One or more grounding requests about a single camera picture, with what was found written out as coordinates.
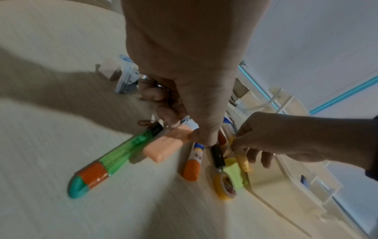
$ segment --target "glue stick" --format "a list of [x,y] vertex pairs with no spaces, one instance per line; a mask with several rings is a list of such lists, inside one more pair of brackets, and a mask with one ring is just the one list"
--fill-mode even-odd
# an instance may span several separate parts
[[183,178],[191,182],[197,181],[200,175],[203,152],[204,146],[194,143],[188,161],[186,161],[185,169],[182,174]]

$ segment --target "blue stripe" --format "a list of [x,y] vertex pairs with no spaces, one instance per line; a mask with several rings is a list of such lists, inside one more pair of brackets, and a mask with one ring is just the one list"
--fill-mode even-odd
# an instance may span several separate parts
[[[270,97],[265,93],[265,91],[261,89],[261,87],[247,74],[247,72],[245,72],[245,70],[243,70],[243,68],[240,67],[240,65],[238,67],[243,72],[243,74],[248,78],[248,80],[250,80],[254,84],[254,86],[256,86],[256,88],[261,92],[261,94],[263,94],[263,96],[265,96],[265,98],[269,101]],[[274,102],[272,103],[272,105],[276,109],[278,109],[277,105]]]
[[324,104],[316,107],[315,109],[310,110],[309,113],[311,115],[319,113],[320,111],[325,110],[328,107],[330,107],[330,106],[332,106],[332,105],[334,105],[336,103],[339,103],[340,101],[345,100],[346,98],[351,97],[352,95],[357,94],[358,92],[363,91],[364,89],[367,89],[367,88],[369,88],[370,86],[372,86],[372,85],[374,85],[376,83],[378,83],[378,76],[376,76],[373,79],[370,79],[370,80],[362,83],[361,85],[358,85],[358,86],[354,87],[353,89],[351,89],[351,90],[349,90],[349,91],[347,91],[347,92],[339,95],[336,98],[333,98],[332,100],[330,100],[330,101],[328,101],[328,102],[326,102],[326,103],[324,103]]

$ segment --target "tape roll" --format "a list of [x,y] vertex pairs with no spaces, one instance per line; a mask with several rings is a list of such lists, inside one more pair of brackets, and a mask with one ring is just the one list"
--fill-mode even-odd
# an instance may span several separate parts
[[231,200],[237,195],[235,184],[226,172],[221,172],[215,176],[214,187],[221,200]]

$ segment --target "table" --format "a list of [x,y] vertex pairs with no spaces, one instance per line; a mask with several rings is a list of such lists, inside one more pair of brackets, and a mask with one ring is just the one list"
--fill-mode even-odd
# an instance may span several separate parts
[[127,54],[122,15],[68,1],[0,1],[0,238],[306,238],[246,190],[220,201],[189,146],[139,159],[82,198],[73,174],[144,128],[151,106],[95,73]]

